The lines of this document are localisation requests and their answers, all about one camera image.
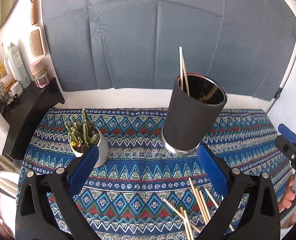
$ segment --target succulent plant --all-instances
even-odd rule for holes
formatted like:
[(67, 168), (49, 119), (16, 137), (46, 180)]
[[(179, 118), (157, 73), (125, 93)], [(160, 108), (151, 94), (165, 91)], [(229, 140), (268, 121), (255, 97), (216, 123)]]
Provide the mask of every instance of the succulent plant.
[(72, 146), (76, 145), (81, 147), (82, 145), (89, 145), (91, 143), (97, 145), (100, 139), (100, 135), (96, 130), (95, 123), (89, 121), (88, 114), (85, 109), (82, 111), (82, 122), (79, 123), (71, 116), (71, 124), (65, 122), (65, 126), (68, 130), (68, 137)]

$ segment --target human hand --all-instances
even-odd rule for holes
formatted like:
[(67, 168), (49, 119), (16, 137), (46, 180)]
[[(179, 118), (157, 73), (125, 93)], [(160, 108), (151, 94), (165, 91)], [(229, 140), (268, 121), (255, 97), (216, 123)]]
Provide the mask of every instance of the human hand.
[[(288, 185), (283, 194), (282, 199), (280, 200), (278, 207), (280, 212), (286, 208), (290, 208), (292, 205), (292, 201), (295, 199), (296, 194), (291, 190), (291, 187), (294, 182), (294, 175), (291, 175), (289, 178)], [(286, 227), (293, 226), (296, 223), (296, 211), (292, 214), (292, 216), (284, 223)]]

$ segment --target table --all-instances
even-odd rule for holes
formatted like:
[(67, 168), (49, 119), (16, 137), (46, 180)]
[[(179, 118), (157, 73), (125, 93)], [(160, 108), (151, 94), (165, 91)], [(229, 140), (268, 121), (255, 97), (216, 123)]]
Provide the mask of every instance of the table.
[[(40, 122), (21, 168), (17, 198), (28, 171), (49, 174), (74, 158), (64, 127), (71, 115), (81, 120), (80, 109), (52, 108)], [(182, 220), (163, 198), (176, 208), (183, 206), (197, 227), (204, 226), (188, 177), (197, 187), (207, 187), (218, 202), (221, 196), (211, 187), (195, 153), (178, 157), (161, 146), (166, 108), (88, 109), (88, 115), (107, 139), (109, 159), (93, 169), (73, 199), (102, 239), (185, 239)], [(231, 167), (252, 175), (268, 172), (279, 200), (291, 166), (275, 148), (276, 136), (262, 110), (241, 109), (223, 110), (203, 140)], [(59, 227), (69, 232), (54, 196), (49, 194), (48, 199)], [(246, 201), (245, 195), (232, 221), (234, 227)], [(208, 197), (206, 202), (213, 214), (216, 209)]]

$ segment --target glass jar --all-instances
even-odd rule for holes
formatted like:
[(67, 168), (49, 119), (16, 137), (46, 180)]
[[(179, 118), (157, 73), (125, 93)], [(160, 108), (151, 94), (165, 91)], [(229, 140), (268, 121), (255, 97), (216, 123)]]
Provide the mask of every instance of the glass jar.
[(6, 102), (10, 98), (9, 94), (5, 89), (5, 85), (0, 81), (0, 100)]
[(39, 88), (43, 88), (43, 87), (47, 86), (51, 80), (48, 70), (45, 68), (43, 69), (43, 71), (41, 71), (37, 75), (34, 75), (33, 77), (36, 82), (36, 85)]

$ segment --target spray can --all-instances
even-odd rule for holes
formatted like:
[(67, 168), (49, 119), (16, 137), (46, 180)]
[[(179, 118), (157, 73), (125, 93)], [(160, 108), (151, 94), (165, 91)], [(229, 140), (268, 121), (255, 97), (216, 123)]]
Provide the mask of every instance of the spray can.
[(30, 85), (30, 79), (25, 69), (18, 47), (14, 43), (8, 46), (8, 58), (14, 78), (21, 84), (23, 89)]

